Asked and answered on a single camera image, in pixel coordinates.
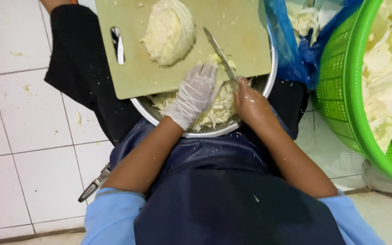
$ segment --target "white glove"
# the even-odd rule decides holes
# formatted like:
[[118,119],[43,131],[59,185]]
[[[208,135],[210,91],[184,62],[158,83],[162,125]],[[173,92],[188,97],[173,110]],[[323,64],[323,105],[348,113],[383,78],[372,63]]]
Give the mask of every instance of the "white glove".
[[190,69],[179,86],[175,102],[164,109],[174,122],[187,130],[208,107],[217,75],[217,64],[198,64]]

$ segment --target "shirt sleeve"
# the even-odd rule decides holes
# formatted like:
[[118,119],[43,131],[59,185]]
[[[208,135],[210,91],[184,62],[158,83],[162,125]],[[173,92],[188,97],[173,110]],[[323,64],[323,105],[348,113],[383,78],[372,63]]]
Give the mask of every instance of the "shirt sleeve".
[[353,201],[342,191],[338,191],[335,197],[319,200],[330,209],[347,245],[385,244],[359,214]]
[[134,219],[145,205],[142,193],[103,188],[87,207],[82,245],[135,244]]

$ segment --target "green colander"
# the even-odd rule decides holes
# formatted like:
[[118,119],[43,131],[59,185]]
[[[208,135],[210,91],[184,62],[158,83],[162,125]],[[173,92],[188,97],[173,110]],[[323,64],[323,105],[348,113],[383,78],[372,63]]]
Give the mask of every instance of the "green colander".
[[392,142],[385,155],[372,135],[362,102],[362,59],[381,3],[364,0],[330,37],[321,57],[317,100],[320,114],[337,137],[392,176]]

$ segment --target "green cutting board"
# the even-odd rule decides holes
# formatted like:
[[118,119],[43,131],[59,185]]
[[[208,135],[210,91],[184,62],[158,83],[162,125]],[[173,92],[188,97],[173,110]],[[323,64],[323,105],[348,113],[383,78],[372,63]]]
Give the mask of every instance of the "green cutting board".
[[[96,0],[99,24],[108,64],[119,99],[133,98],[178,89],[184,75],[214,49],[202,27],[216,39],[228,60],[237,65],[237,75],[245,77],[271,72],[269,38],[263,0],[182,0],[191,11],[197,37],[193,48],[170,67],[150,60],[140,39],[144,37],[156,0]],[[122,37],[125,63],[117,62],[111,29]],[[220,71],[217,81],[227,81]]]

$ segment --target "metal bowl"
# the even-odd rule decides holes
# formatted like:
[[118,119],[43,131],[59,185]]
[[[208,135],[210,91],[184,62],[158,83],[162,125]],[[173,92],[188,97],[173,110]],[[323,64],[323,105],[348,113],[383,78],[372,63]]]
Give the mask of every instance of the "metal bowl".
[[[275,82],[278,54],[277,54],[277,44],[273,28],[267,19],[267,30],[269,34],[270,42],[270,55],[272,59],[272,72],[269,75],[257,76],[252,80],[252,87],[257,91],[261,92],[266,98],[269,97],[272,91],[273,84]],[[159,113],[158,108],[155,108],[152,101],[146,97],[141,96],[137,98],[132,98],[131,102],[137,108],[140,114],[142,114],[150,123],[157,126],[162,116]],[[216,128],[213,127],[203,127],[200,131],[196,132],[192,129],[188,129],[184,133],[183,137],[186,138],[204,138],[204,137],[217,137],[227,133],[230,133],[238,129],[242,125],[240,117],[235,114],[227,122],[217,124]]]

